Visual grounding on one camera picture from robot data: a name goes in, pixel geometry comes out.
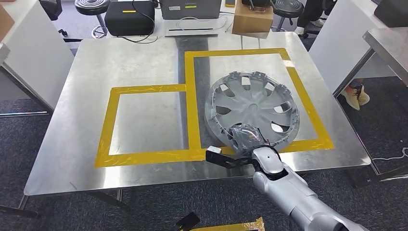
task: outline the yellow tape outline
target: yellow tape outline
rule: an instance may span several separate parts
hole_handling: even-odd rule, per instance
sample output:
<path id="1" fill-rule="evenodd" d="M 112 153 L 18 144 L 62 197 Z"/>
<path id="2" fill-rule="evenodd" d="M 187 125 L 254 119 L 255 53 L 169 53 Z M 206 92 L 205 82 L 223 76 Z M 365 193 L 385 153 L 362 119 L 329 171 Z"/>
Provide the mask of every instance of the yellow tape outline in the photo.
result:
<path id="1" fill-rule="evenodd" d="M 103 122 L 101 138 L 95 160 L 95 167 L 143 165 L 168 162 L 203 161 L 205 160 L 205 148 L 201 148 L 200 130 L 198 126 L 198 110 L 195 89 L 194 58 L 210 56 L 234 56 L 234 55 L 257 55 L 257 54 L 279 54 L 284 61 L 290 61 L 290 57 L 284 48 L 254 49 L 254 50 L 226 50 L 226 51 L 186 51 L 185 57 L 185 84 L 152 85 L 112 88 L 105 120 Z M 309 116 L 318 136 L 317 139 L 293 141 L 281 153 L 313 151 L 332 149 L 334 145 L 325 129 L 303 83 L 293 66 L 286 66 L 293 85 L 299 94 L 299 98 Z M 169 150 L 130 154 L 109 155 L 113 129 L 119 97 L 121 94 L 140 94 L 158 92 L 186 92 L 187 108 L 187 131 L 189 149 Z M 221 148 L 224 154 L 233 154 L 229 147 Z"/>
<path id="2" fill-rule="evenodd" d="M 262 217 L 256 219 L 256 221 L 254 222 L 204 227 L 192 229 L 191 231 L 252 231 L 252 230 L 265 231 L 264 220 L 262 219 Z"/>

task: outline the person's foot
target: person's foot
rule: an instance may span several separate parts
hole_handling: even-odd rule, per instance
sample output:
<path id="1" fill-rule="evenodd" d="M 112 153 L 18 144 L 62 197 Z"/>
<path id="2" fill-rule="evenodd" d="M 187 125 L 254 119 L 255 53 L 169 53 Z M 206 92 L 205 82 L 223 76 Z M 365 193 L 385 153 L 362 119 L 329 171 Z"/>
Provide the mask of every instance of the person's foot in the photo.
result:
<path id="1" fill-rule="evenodd" d="M 303 28 L 303 27 L 296 27 L 296 29 L 294 30 L 294 32 L 295 32 L 297 35 L 303 35 L 303 34 L 305 33 L 305 28 Z"/>
<path id="2" fill-rule="evenodd" d="M 360 96 L 358 98 L 358 104 L 360 106 L 365 105 L 366 103 L 368 103 L 370 101 L 370 97 L 369 95 L 364 91 L 364 85 L 361 86 L 361 93 Z"/>
<path id="3" fill-rule="evenodd" d="M 359 98 L 358 92 L 361 92 L 361 88 L 359 89 L 360 90 L 347 86 L 341 93 L 345 97 L 345 100 L 348 103 L 348 105 L 350 105 L 352 108 L 356 109 L 357 111 L 360 110 L 360 105 L 358 104 L 358 98 Z"/>
<path id="4" fill-rule="evenodd" d="M 311 21 L 310 23 L 317 27 L 322 27 L 324 25 L 324 21 L 321 19 L 318 19 L 316 21 Z"/>

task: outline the white desk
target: white desk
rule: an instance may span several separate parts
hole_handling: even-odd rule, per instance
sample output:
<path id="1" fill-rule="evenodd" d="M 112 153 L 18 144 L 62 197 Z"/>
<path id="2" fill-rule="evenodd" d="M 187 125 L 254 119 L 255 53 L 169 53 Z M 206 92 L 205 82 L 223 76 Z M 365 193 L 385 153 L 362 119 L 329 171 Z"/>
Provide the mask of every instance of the white desk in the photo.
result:
<path id="1" fill-rule="evenodd" d="M 388 28 L 376 16 L 371 0 L 340 0 L 319 32 L 309 54 L 331 92 L 334 92 L 370 46 L 363 35 L 374 28 Z M 355 78 L 389 77 L 394 72 L 373 55 Z"/>
<path id="2" fill-rule="evenodd" d="M 1 41 L 10 49 L 2 66 L 54 109 L 74 56 L 38 0 L 1 4 L 15 22 Z"/>

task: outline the gray device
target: gray device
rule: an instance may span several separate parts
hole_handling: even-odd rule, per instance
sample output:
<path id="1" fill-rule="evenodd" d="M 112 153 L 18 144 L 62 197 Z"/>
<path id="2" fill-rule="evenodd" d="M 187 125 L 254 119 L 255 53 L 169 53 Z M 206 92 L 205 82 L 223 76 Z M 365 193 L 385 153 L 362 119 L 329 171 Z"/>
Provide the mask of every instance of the gray device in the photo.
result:
<path id="1" fill-rule="evenodd" d="M 208 162 L 226 168 L 252 164 L 255 187 L 304 231 L 368 231 L 319 200 L 306 181 L 281 161 L 278 152 L 256 137 L 257 128 L 252 125 L 232 128 L 234 133 L 228 131 L 231 143 L 245 147 L 246 151 L 241 158 L 234 159 L 222 155 L 220 148 L 210 146 L 205 153 Z"/>
<path id="2" fill-rule="evenodd" d="M 163 19 L 214 19 L 219 17 L 221 0 L 160 0 Z"/>

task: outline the stool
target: stool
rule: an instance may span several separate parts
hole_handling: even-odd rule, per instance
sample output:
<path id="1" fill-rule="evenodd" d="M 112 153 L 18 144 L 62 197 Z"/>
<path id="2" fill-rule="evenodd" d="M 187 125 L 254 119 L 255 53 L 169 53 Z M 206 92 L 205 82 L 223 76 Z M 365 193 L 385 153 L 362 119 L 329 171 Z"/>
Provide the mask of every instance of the stool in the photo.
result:
<path id="1" fill-rule="evenodd" d="M 78 12 L 84 15 L 96 15 L 99 21 L 99 26 L 92 30 L 92 37 L 100 39 L 108 34 L 105 22 L 102 18 L 102 13 L 108 10 L 111 0 L 75 0 L 75 8 Z"/>
<path id="2" fill-rule="evenodd" d="M 283 21 L 289 18 L 289 22 L 293 25 L 292 18 L 297 18 L 303 13 L 305 8 L 298 0 L 271 0 L 273 12 L 280 16 L 277 27 L 272 27 L 275 31 L 286 31 L 282 29 Z"/>

